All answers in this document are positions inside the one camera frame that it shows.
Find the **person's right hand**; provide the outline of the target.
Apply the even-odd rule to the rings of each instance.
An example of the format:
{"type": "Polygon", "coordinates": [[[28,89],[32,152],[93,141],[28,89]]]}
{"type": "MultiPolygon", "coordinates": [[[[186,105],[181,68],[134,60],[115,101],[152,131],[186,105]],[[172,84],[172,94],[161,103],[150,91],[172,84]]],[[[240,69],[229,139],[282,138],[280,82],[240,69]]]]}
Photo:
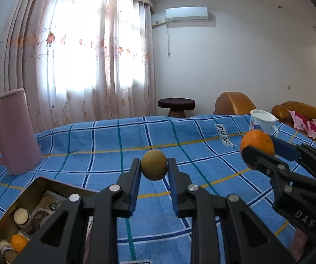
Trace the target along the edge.
{"type": "Polygon", "coordinates": [[[296,228],[294,237],[290,245],[290,254],[292,255],[295,261],[299,261],[302,256],[305,254],[305,247],[308,241],[308,236],[301,231],[299,228],[296,228]]]}

